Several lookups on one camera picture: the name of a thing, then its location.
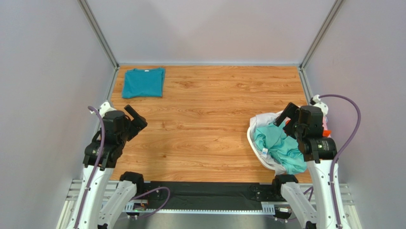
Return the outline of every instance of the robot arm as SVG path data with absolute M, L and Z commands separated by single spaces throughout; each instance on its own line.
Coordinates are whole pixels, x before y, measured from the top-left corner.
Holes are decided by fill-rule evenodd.
M 144 179 L 142 175 L 125 172 L 120 177 L 120 182 L 115 193 L 103 209 L 101 209 L 104 192 L 113 174 L 117 159 L 122 155 L 125 143 L 133 139 L 147 126 L 145 119 L 137 114 L 131 106 L 128 105 L 124 109 L 133 117 L 133 120 L 123 111 L 112 108 L 108 102 L 103 103 L 99 108 L 99 113 L 105 127 L 104 149 L 101 152 L 102 156 L 99 164 L 95 165 L 97 152 L 101 144 L 100 140 L 98 140 L 101 131 L 98 131 L 93 137 L 92 142 L 85 149 L 83 185 L 81 186 L 70 224 L 67 227 L 69 229 L 113 228 L 124 206 L 136 195 L 137 188 L 143 191 Z M 98 168 L 92 178 L 90 175 L 95 166 Z M 89 179 L 91 179 L 91 184 L 87 188 L 85 184 L 87 184 Z M 81 211 L 79 206 L 85 192 L 87 192 L 87 197 L 84 200 L 83 211 Z M 78 216 L 80 221 L 78 226 L 75 227 Z
M 303 229 L 316 227 L 321 229 L 337 228 L 330 187 L 334 185 L 340 216 L 343 216 L 341 219 L 342 228 L 349 229 L 338 183 L 338 165 L 334 169 L 334 182 L 329 180 L 331 163 L 337 154 L 337 150 L 332 138 L 323 137 L 323 116 L 328 108 L 320 101 L 315 102 L 315 104 L 318 104 L 318 106 L 302 106 L 299 108 L 293 103 L 289 103 L 274 124 L 279 126 L 285 118 L 291 119 L 284 127 L 284 130 L 288 136 L 297 140 L 299 150 L 307 163 L 314 185 L 317 211 L 301 192 L 294 176 L 276 176 L 275 183 L 278 184 L 278 187 L 281 187 L 280 194 L 291 205 Z

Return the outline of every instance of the wood grain surface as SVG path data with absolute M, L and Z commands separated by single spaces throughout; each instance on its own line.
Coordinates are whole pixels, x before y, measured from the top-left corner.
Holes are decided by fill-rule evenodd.
M 156 181 L 271 182 L 251 149 L 251 117 L 305 105 L 296 67 L 163 66 L 162 98 L 122 99 L 121 66 L 112 93 L 116 109 L 130 104 L 148 126 L 128 142 L 112 179 L 125 171 Z M 309 173 L 297 175 L 311 183 Z

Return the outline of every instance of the gray wall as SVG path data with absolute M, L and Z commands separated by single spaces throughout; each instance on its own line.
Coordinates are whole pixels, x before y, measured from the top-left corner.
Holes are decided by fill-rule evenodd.
M 351 97 L 361 127 L 339 161 L 364 228 L 404 228 L 406 206 L 406 2 L 348 0 L 306 73 L 313 94 Z M 326 100 L 328 126 L 339 146 L 355 125 L 355 111 Z
M 76 0 L 2 0 L 0 71 L 0 228 L 55 228 L 113 68 Z
M 88 0 L 121 63 L 300 63 L 334 0 Z

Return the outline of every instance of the white backdrop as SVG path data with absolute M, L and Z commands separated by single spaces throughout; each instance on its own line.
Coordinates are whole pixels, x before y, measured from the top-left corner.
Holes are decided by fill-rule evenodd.
M 362 112 L 339 160 L 363 228 L 405 228 L 406 2 L 348 0 L 306 69 L 313 94 L 342 94 Z M 354 108 L 326 99 L 337 146 L 351 134 Z
M 2 0 L 0 70 L 0 228 L 55 228 L 113 67 L 76 0 Z
M 334 0 L 88 0 L 120 63 L 299 64 Z

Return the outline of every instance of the folded teal t-shirt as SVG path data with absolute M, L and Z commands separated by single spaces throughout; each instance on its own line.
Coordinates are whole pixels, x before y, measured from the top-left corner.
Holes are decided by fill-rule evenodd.
M 296 140 L 285 134 L 282 129 L 284 126 L 285 123 L 279 127 L 271 123 L 268 126 L 256 128 L 255 144 L 259 151 L 267 148 L 271 157 L 286 168 L 287 174 L 303 173 L 307 168 L 303 154 L 297 148 Z
M 132 69 L 125 73 L 122 97 L 162 97 L 165 69 Z

